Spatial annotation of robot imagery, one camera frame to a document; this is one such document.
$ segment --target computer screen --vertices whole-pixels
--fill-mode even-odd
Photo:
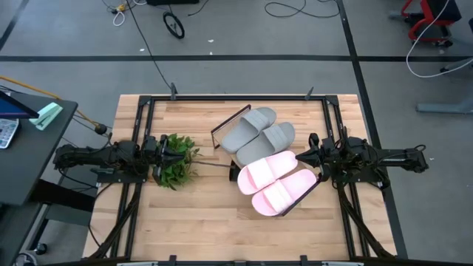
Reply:
[[[0,92],[0,118],[37,118],[38,113]]]

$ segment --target green leafy plant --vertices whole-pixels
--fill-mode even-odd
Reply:
[[[195,170],[191,171],[192,160],[200,155],[199,149],[193,149],[195,142],[190,137],[177,137],[177,134],[168,136],[168,147],[175,152],[185,154],[184,160],[168,166],[161,172],[160,186],[176,190],[175,186],[184,185],[191,181],[191,176],[198,176]]]

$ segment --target slipper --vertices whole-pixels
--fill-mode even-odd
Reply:
[[[262,158],[243,167],[238,174],[238,187],[245,195],[251,195],[270,185],[278,178],[297,167],[296,155],[283,151],[273,156]]]
[[[252,141],[259,133],[276,121],[276,112],[269,107],[250,110],[242,116],[238,124],[222,139],[222,148],[235,153]]]
[[[236,152],[241,166],[246,166],[264,157],[271,156],[289,148],[296,132],[291,123],[284,122],[264,129],[262,133]]]
[[[317,177],[311,170],[297,171],[254,194],[251,203],[260,214],[276,216],[302,197],[316,182]]]

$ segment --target desk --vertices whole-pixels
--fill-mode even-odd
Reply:
[[[0,217],[0,265],[11,265],[43,205],[30,201],[46,165],[77,109],[77,103],[26,94],[13,94],[16,100],[39,111],[51,102],[62,112],[44,130],[37,130],[28,120],[5,150],[0,150],[0,202],[8,204]]]
[[[139,95],[122,95],[113,128],[114,140],[132,138]],[[367,137],[356,95],[338,95],[341,116],[349,135]],[[303,100],[177,100],[157,101],[150,134],[178,133],[190,136],[200,148],[201,161],[229,164],[222,148],[213,148],[210,131],[247,104],[270,106],[276,123],[290,121],[296,139],[290,150],[307,150],[309,133],[327,137],[322,105]],[[148,107],[142,121],[147,120]],[[333,128],[335,115],[331,112]],[[143,142],[145,123],[140,124],[137,143]],[[228,169],[193,166],[199,174],[194,182],[172,191],[160,188],[149,177],[143,184],[138,210],[132,260],[164,260],[177,255],[179,261],[310,260],[348,259],[338,196],[329,182],[322,183],[284,217],[261,216],[252,208],[251,197],[242,195],[228,181]],[[395,253],[387,211],[381,192],[368,184],[357,184],[364,221],[378,241]],[[96,200],[91,228],[102,242],[115,224],[122,185],[114,184]],[[357,230],[352,223],[357,254],[361,255]],[[123,255],[126,225],[118,255]],[[87,237],[84,256],[97,249]]]

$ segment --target calculator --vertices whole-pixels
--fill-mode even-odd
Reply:
[[[8,147],[19,124],[20,120],[18,119],[0,118],[0,149],[6,149]]]

